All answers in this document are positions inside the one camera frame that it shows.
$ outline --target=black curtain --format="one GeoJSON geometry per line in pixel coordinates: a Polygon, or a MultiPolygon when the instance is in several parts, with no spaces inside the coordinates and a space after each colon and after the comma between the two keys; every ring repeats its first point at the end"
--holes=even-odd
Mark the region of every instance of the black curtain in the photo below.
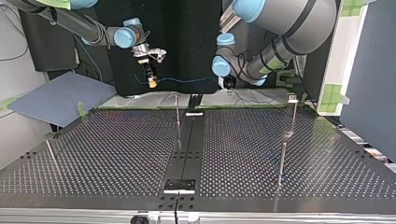
{"type": "Polygon", "coordinates": [[[121,96],[149,91],[179,91],[210,94],[218,89],[211,71],[219,34],[221,0],[100,0],[95,10],[105,26],[121,26],[127,19],[139,18],[152,48],[166,49],[166,59],[156,64],[158,78],[203,81],[180,83],[162,81],[149,89],[143,69],[127,49],[108,52],[117,92],[121,96]]]}

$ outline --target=vertical metal post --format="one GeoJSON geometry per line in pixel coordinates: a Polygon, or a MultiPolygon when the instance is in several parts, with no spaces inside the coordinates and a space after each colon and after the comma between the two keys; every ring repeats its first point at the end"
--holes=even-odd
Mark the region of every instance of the vertical metal post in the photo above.
{"type": "Polygon", "coordinates": [[[47,148],[49,149],[50,156],[52,157],[53,160],[56,160],[55,154],[53,154],[52,146],[50,145],[50,140],[49,139],[46,139],[46,144],[47,144],[47,148]]]}
{"type": "Polygon", "coordinates": [[[288,146],[287,143],[282,144],[282,151],[280,153],[280,167],[279,167],[279,177],[277,180],[277,185],[282,187],[282,176],[283,176],[283,167],[285,165],[285,157],[286,157],[286,147],[288,146]]]}
{"type": "Polygon", "coordinates": [[[177,116],[177,142],[178,149],[181,150],[181,130],[180,130],[180,112],[178,107],[178,95],[175,94],[175,106],[176,106],[176,116],[177,116]]]}
{"type": "Polygon", "coordinates": [[[179,114],[178,95],[177,94],[175,94],[175,105],[176,105],[176,113],[177,113],[177,127],[180,130],[180,114],[179,114]]]}

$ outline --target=wall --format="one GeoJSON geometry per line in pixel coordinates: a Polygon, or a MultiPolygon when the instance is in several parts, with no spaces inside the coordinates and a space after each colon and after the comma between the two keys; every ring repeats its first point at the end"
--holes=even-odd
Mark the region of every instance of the wall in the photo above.
{"type": "MultiPolygon", "coordinates": [[[[20,28],[19,18],[12,11],[0,6],[0,105],[6,99],[25,94],[45,83],[42,73],[35,72],[32,57],[27,51],[22,57],[2,61],[21,55],[27,46],[22,36],[6,19],[3,12],[20,28]]],[[[37,146],[50,126],[42,121],[30,119],[9,110],[0,111],[0,169],[16,160],[25,151],[37,146]]]]}

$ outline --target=green tape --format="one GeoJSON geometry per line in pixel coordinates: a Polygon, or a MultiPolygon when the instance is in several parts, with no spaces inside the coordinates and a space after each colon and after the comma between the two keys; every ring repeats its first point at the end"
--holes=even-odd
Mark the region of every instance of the green tape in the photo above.
{"type": "Polygon", "coordinates": [[[14,103],[17,100],[17,98],[8,98],[0,104],[0,111],[3,110],[8,110],[8,106],[12,103],[14,103]]]}
{"type": "Polygon", "coordinates": [[[78,112],[79,115],[85,117],[88,115],[88,111],[85,110],[84,104],[82,102],[78,102],[78,112]]]}
{"type": "Polygon", "coordinates": [[[282,77],[295,77],[295,71],[293,69],[286,70],[286,71],[280,71],[277,73],[277,76],[276,76],[276,85],[278,87],[292,88],[293,84],[287,84],[286,82],[280,80],[282,77]]]}
{"type": "Polygon", "coordinates": [[[306,98],[308,98],[308,93],[305,92],[305,93],[303,94],[303,96],[301,97],[301,103],[302,103],[303,105],[305,105],[306,98]]]}
{"type": "Polygon", "coordinates": [[[342,87],[342,85],[325,85],[319,112],[335,113],[337,111],[338,104],[343,102],[342,87]]]}
{"type": "Polygon", "coordinates": [[[341,11],[342,17],[360,16],[364,0],[345,0],[341,11]]]}
{"type": "MultiPolygon", "coordinates": [[[[277,57],[274,57],[269,63],[267,63],[268,67],[272,68],[273,70],[281,69],[285,66],[277,57]]],[[[268,70],[268,68],[264,67],[260,70],[261,74],[270,74],[272,71],[268,70]]]]}
{"type": "Polygon", "coordinates": [[[71,7],[70,0],[36,0],[36,1],[50,7],[61,7],[69,10],[71,7]]]}

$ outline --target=table surface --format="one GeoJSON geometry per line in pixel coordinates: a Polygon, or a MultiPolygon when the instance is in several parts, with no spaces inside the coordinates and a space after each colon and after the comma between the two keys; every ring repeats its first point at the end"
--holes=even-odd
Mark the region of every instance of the table surface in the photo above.
{"type": "Polygon", "coordinates": [[[393,214],[396,175],[310,109],[98,110],[0,171],[0,208],[393,214]],[[280,151],[287,144],[282,187],[280,151]],[[164,184],[194,180],[195,194],[164,184]]]}

